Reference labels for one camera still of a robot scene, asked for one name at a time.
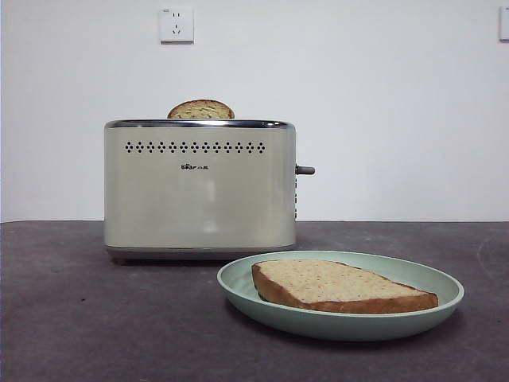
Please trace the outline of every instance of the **bread slice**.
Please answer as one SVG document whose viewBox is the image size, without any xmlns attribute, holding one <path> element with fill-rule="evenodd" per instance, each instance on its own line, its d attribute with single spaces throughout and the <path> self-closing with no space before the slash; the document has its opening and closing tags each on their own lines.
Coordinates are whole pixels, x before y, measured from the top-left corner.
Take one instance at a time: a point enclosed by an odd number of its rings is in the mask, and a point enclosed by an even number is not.
<svg viewBox="0 0 509 382">
<path fill-rule="evenodd" d="M 233 119 L 233 110 L 213 99 L 194 99 L 176 105 L 168 113 L 169 119 Z"/>
<path fill-rule="evenodd" d="M 253 264 L 251 270 L 254 286 L 265 300 L 296 308 L 385 314 L 438 306 L 434 293 L 334 261 L 268 260 Z"/>
</svg>

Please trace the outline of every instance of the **dark table surface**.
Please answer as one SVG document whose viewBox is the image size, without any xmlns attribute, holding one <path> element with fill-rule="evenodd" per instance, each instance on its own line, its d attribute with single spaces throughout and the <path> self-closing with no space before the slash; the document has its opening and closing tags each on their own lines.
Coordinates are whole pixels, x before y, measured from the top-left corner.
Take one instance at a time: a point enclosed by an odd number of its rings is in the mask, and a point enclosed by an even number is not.
<svg viewBox="0 0 509 382">
<path fill-rule="evenodd" d="M 2 224 L 2 380 L 509 380 L 509 223 L 297 223 L 298 249 L 408 259 L 464 285 L 438 327 L 381 342 L 266 327 L 224 297 L 226 262 L 119 266 L 102 229 Z"/>
</svg>

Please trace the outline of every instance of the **plate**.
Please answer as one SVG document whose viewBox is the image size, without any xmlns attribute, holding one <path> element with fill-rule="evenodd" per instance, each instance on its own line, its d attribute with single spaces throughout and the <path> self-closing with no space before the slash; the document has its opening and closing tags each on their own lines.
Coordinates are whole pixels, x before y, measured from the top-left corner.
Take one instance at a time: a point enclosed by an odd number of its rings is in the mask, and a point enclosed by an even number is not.
<svg viewBox="0 0 509 382">
<path fill-rule="evenodd" d="M 342 314 L 266 302 L 255 289 L 251 265 L 270 259 L 339 261 L 376 272 L 397 283 L 433 292 L 438 296 L 439 305 L 432 309 L 396 314 Z M 343 251 L 285 251 L 254 255 L 222 267 L 217 280 L 228 300 L 254 320 L 289 333 L 335 341 L 381 341 L 424 332 L 450 316 L 464 295 L 464 288 L 455 278 L 426 265 Z"/>
</svg>

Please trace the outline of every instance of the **cream toaster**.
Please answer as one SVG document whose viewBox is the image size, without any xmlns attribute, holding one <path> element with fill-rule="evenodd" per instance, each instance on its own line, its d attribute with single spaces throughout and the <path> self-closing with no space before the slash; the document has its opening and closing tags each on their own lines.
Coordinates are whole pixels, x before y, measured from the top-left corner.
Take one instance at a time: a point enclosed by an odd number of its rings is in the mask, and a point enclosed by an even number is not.
<svg viewBox="0 0 509 382">
<path fill-rule="evenodd" d="M 114 259 L 236 259 L 296 243 L 291 123 L 118 120 L 104 129 L 104 243 Z"/>
</svg>

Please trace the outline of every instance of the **toaster top rim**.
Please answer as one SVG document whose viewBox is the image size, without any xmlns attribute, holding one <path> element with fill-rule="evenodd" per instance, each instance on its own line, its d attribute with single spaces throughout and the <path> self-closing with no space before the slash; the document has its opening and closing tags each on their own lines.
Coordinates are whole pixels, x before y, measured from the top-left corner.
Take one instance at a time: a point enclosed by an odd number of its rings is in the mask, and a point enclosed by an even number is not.
<svg viewBox="0 0 509 382">
<path fill-rule="evenodd" d="M 104 125 L 116 127 L 241 127 L 255 129 L 290 129 L 292 123 L 264 119 L 118 119 Z"/>
</svg>

